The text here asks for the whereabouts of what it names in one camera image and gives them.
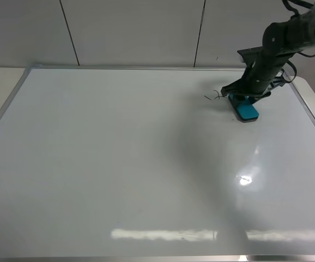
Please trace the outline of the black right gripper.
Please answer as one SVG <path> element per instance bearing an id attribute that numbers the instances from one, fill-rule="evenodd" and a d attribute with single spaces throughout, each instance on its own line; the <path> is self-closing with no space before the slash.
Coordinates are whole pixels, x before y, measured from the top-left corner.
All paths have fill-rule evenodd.
<path id="1" fill-rule="evenodd" d="M 240 100 L 240 97 L 242 99 L 247 98 L 249 103 L 256 103 L 269 97 L 275 88 L 283 87 L 292 82 L 285 78 L 286 72 L 281 70 L 290 58 L 290 53 L 277 55 L 262 50 L 256 60 L 247 67 L 247 73 L 243 79 L 221 88 L 222 96 L 232 94 L 234 97 L 238 97 L 237 100 Z M 261 94 L 261 96 L 250 98 L 251 94 Z"/>

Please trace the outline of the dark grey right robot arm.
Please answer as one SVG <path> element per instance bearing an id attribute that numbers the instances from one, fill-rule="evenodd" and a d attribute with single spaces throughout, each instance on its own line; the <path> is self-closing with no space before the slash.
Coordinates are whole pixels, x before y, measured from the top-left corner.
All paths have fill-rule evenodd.
<path id="1" fill-rule="evenodd" d="M 315 48 L 315 4 L 295 1 L 308 10 L 299 14 L 288 1 L 283 3 L 294 15 L 286 22 L 270 24 L 263 34 L 262 46 L 238 51 L 246 69 L 239 80 L 221 89 L 223 96 L 250 97 L 252 102 L 270 96 L 274 88 L 289 82 L 284 77 L 284 65 L 292 67 L 290 59 L 295 54 Z"/>

